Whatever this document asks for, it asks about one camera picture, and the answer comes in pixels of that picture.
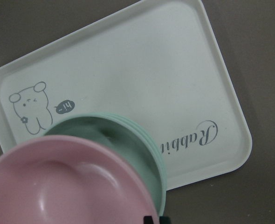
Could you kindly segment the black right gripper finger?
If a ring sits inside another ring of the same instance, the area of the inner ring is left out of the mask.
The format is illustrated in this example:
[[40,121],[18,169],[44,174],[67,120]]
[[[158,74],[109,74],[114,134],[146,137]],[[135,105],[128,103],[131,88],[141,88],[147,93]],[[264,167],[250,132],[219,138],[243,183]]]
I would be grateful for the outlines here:
[[171,219],[169,217],[159,217],[155,220],[153,217],[144,217],[144,224],[171,224]]

